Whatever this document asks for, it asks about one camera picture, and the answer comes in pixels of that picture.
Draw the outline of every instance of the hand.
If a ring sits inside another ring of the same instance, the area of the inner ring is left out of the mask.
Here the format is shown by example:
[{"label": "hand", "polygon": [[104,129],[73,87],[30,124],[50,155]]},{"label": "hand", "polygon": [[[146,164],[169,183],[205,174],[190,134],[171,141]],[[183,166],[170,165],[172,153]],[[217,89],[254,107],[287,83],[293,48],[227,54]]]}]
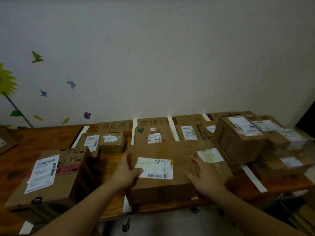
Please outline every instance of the hand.
[{"label": "hand", "polygon": [[196,157],[193,157],[192,160],[197,163],[200,169],[200,177],[187,172],[184,172],[184,175],[191,183],[193,183],[200,194],[212,198],[216,194],[220,195],[227,191],[212,164],[203,162]]},{"label": "hand", "polygon": [[127,163],[128,152],[125,152],[120,161],[117,164],[116,170],[112,175],[111,180],[118,186],[120,189],[125,189],[131,185],[133,180],[141,175],[143,172],[142,168],[136,168],[134,170],[129,170]]}]

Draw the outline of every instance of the person's right hand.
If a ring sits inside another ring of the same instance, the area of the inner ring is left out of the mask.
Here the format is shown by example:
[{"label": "person's right hand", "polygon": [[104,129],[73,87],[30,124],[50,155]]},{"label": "person's right hand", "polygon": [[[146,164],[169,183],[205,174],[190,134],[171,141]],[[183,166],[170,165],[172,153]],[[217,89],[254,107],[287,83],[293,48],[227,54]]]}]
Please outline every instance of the person's right hand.
[{"label": "person's right hand", "polygon": [[193,183],[200,194],[212,198],[227,191],[212,164],[203,162],[196,157],[193,157],[192,160],[197,163],[200,169],[200,177],[187,172],[184,172],[184,175]]}]

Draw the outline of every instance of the white shipping label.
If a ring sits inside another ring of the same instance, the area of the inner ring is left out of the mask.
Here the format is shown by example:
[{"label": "white shipping label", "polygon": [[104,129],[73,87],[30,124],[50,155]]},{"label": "white shipping label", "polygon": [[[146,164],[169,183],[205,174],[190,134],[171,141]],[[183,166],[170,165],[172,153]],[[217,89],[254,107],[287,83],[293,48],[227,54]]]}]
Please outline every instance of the white shipping label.
[{"label": "white shipping label", "polygon": [[278,124],[271,122],[270,120],[255,121],[252,122],[256,127],[262,131],[281,130],[283,129]]},{"label": "white shipping label", "polygon": [[117,136],[105,136],[104,142],[105,143],[113,143],[116,142],[118,140]]},{"label": "white shipping label", "polygon": [[140,178],[173,179],[173,160],[139,157],[135,168],[142,168]]},{"label": "white shipping label", "polygon": [[285,163],[287,167],[300,167],[303,165],[302,162],[295,157],[281,158],[280,160]]},{"label": "white shipping label", "polygon": [[288,150],[300,150],[304,147],[307,139],[291,129],[278,130],[285,138],[291,141]]},{"label": "white shipping label", "polygon": [[194,129],[192,126],[181,126],[185,140],[197,140]]},{"label": "white shipping label", "polygon": [[55,180],[59,155],[36,161],[24,194],[50,186]]},{"label": "white shipping label", "polygon": [[221,156],[217,148],[206,149],[204,151],[197,151],[197,153],[204,162],[215,163],[224,161],[223,157]]},{"label": "white shipping label", "polygon": [[215,125],[212,126],[207,126],[208,131],[210,131],[211,133],[215,133]]},{"label": "white shipping label", "polygon": [[160,133],[153,133],[148,135],[148,144],[151,143],[161,143],[161,134]]},{"label": "white shipping label", "polygon": [[6,142],[0,138],[0,148],[3,147],[5,144]]},{"label": "white shipping label", "polygon": [[88,136],[85,140],[84,147],[89,147],[91,152],[96,151],[100,135]]},{"label": "white shipping label", "polygon": [[243,116],[230,117],[228,119],[247,137],[263,135],[262,132]]}]

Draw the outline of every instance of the blue butterfly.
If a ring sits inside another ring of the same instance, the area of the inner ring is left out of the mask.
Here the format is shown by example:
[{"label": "blue butterfly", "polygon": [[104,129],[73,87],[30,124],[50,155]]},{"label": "blue butterfly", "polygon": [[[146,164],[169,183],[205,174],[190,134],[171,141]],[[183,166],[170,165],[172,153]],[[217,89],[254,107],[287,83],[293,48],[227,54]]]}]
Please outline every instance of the blue butterfly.
[{"label": "blue butterfly", "polygon": [[44,92],[44,91],[41,90],[41,93],[42,93],[41,96],[47,97],[47,93],[46,93],[46,92]]},{"label": "blue butterfly", "polygon": [[67,81],[68,84],[70,84],[71,88],[73,89],[76,85],[73,83],[73,81]]}]

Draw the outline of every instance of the person's left arm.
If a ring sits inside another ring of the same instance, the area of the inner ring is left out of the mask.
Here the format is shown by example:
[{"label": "person's left arm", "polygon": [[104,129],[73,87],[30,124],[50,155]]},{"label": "person's left arm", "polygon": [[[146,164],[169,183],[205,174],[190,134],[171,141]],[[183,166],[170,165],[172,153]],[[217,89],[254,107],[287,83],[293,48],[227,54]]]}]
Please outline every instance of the person's left arm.
[{"label": "person's left arm", "polygon": [[127,188],[143,170],[129,170],[127,153],[121,157],[112,177],[84,200],[39,230],[35,236],[89,235],[119,190]]}]

